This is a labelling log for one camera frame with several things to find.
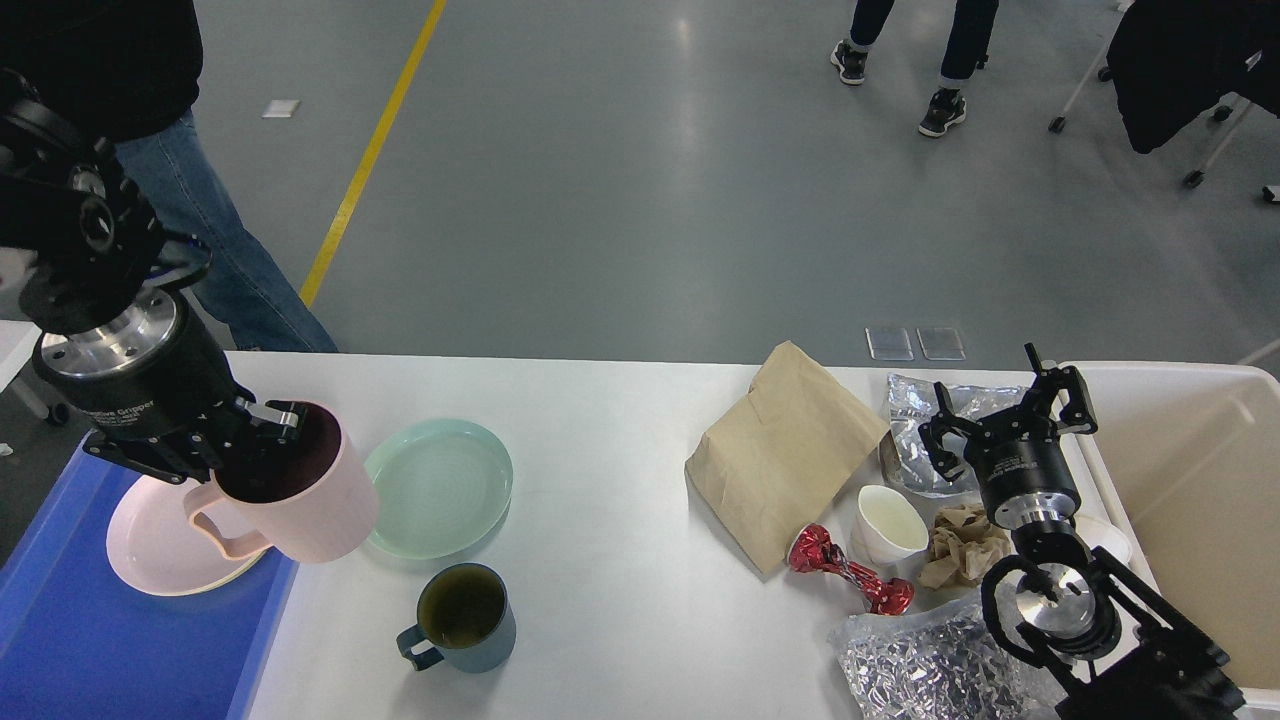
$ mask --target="caster wheel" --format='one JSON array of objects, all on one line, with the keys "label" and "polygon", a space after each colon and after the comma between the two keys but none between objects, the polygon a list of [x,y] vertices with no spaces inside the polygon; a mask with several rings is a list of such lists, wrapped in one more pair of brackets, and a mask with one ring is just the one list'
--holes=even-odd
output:
[{"label": "caster wheel", "polygon": [[59,402],[58,405],[49,406],[49,415],[45,415],[45,421],[55,428],[60,428],[72,419],[72,414],[67,410],[67,406]]}]

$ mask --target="jeans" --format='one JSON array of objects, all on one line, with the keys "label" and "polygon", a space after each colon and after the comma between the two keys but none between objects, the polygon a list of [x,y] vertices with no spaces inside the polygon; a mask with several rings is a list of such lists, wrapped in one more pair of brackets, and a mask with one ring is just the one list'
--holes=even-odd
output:
[{"label": "jeans", "polygon": [[337,352],[266,249],[241,223],[230,196],[205,159],[191,110],[168,128],[115,145],[165,228],[202,240],[214,252],[192,286],[200,305],[232,332],[241,350]]},{"label": "jeans", "polygon": [[[987,54],[991,42],[991,27],[996,22],[1000,0],[956,0],[955,19],[951,20],[951,37],[947,38],[947,53],[942,56],[942,81],[946,88],[959,88],[964,81],[973,77],[978,60]],[[849,28],[849,38],[854,50],[867,53],[884,28],[893,0],[858,0],[854,9],[854,24]]]}]

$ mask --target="black jacket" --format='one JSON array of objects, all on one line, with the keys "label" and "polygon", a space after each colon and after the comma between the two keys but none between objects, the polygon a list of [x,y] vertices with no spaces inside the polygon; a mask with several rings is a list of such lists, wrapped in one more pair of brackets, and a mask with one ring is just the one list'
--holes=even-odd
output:
[{"label": "black jacket", "polygon": [[113,141],[169,127],[200,94],[193,0],[0,0],[0,67]]},{"label": "black jacket", "polygon": [[[1248,72],[1245,60],[1262,51]],[[1280,1],[1138,0],[1107,65],[1129,143],[1151,152],[1228,92],[1280,113]]]}]

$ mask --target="mug handle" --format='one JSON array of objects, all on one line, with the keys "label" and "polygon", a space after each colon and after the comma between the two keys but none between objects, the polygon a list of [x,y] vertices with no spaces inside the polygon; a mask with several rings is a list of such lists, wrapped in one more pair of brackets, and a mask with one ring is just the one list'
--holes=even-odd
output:
[{"label": "mug handle", "polygon": [[205,510],[225,501],[227,496],[218,488],[218,484],[205,483],[182,498],[182,507],[187,511],[187,521],[191,523],[191,527],[209,536],[209,539],[218,546],[218,552],[227,560],[244,560],[271,547],[271,541],[257,530],[251,530],[238,538],[223,537]]},{"label": "mug handle", "polygon": [[431,665],[435,665],[436,662],[444,660],[444,655],[440,652],[440,648],[438,647],[433,647],[426,652],[413,655],[413,646],[425,639],[426,639],[426,633],[424,633],[422,628],[419,625],[413,625],[412,628],[404,630],[403,633],[399,634],[399,637],[396,638],[396,644],[401,648],[401,655],[404,657],[404,660],[408,660],[410,662],[413,664],[415,670],[426,670]]}]

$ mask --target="black pants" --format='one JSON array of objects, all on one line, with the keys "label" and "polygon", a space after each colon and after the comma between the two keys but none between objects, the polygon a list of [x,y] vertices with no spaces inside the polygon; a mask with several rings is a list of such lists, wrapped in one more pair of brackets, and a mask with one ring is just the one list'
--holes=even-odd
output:
[{"label": "black pants", "polygon": [[[947,53],[942,56],[943,87],[960,87],[973,77],[978,60],[987,54],[991,26],[996,22],[998,8],[1000,0],[956,0],[951,37],[947,40]],[[856,50],[870,49],[892,9],[893,0],[858,0],[854,24],[849,28],[849,38],[854,41]]]}]

